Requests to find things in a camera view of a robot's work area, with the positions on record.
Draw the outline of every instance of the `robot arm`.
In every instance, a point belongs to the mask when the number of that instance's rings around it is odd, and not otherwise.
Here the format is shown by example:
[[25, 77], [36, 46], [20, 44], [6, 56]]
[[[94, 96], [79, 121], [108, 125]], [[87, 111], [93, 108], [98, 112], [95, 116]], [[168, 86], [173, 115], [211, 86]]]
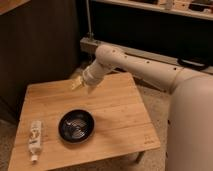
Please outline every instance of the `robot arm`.
[[169, 93], [189, 78], [207, 75], [180, 66], [129, 56], [122, 49], [106, 44], [100, 45], [95, 55], [96, 60], [83, 72], [83, 82], [89, 86], [99, 84], [107, 73], [117, 67]]
[[141, 59], [100, 45], [81, 81], [95, 86], [114, 68], [122, 68], [172, 94], [166, 171], [213, 170], [213, 77], [180, 66]]

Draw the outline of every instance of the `table top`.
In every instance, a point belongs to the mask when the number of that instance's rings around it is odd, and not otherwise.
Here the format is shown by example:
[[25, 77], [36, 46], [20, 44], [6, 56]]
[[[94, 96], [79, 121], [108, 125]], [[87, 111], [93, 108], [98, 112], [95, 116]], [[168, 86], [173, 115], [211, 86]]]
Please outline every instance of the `table top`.
[[[72, 91], [73, 80], [32, 84], [27, 88], [9, 170], [50, 170], [145, 151], [160, 146], [147, 110], [132, 76], [105, 77], [93, 91]], [[95, 120], [93, 134], [79, 144], [64, 143], [58, 133], [67, 112], [83, 109]], [[43, 122], [42, 152], [30, 162], [30, 124]]]

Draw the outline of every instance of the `black bowl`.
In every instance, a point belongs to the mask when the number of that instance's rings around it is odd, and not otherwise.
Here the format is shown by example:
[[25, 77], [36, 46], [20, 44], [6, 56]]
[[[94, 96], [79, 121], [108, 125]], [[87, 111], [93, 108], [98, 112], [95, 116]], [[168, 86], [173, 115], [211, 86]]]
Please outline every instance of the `black bowl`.
[[93, 129], [94, 120], [91, 114], [84, 110], [68, 112], [63, 116], [58, 126], [60, 136], [70, 143], [84, 141]]

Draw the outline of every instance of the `tiled floor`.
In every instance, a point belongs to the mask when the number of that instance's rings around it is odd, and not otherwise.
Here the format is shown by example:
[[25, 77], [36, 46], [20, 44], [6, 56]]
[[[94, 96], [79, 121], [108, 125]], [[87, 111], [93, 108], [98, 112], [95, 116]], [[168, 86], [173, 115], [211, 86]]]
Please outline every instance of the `tiled floor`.
[[[161, 148], [147, 151], [139, 164], [133, 161], [137, 154], [57, 169], [57, 171], [163, 171], [166, 147], [167, 117], [170, 96], [138, 85], [141, 96], [156, 128]], [[16, 126], [0, 121], [0, 171], [6, 171], [14, 142]]]

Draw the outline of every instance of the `tube cap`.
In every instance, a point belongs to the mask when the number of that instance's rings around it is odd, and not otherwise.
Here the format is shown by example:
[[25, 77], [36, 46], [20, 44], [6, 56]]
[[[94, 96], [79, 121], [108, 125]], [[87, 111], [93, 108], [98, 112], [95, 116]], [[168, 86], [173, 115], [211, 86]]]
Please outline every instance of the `tube cap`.
[[38, 155], [34, 154], [31, 156], [31, 162], [37, 162], [38, 160]]

